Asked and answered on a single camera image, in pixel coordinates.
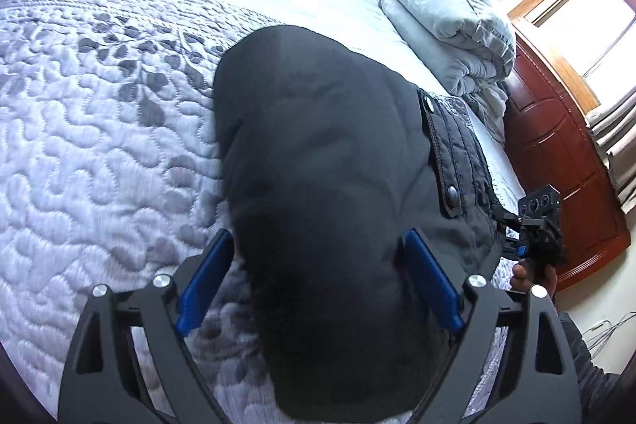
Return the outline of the person right hand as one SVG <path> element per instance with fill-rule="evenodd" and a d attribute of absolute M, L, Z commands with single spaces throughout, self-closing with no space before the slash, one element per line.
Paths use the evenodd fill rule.
<path fill-rule="evenodd" d="M 548 292 L 549 297 L 553 299 L 557 285 L 556 269 L 551 265 L 546 265 L 545 270 L 538 273 L 531 260 L 522 260 L 513 266 L 510 284 L 511 289 L 521 293 L 528 292 L 534 285 L 541 285 Z"/>

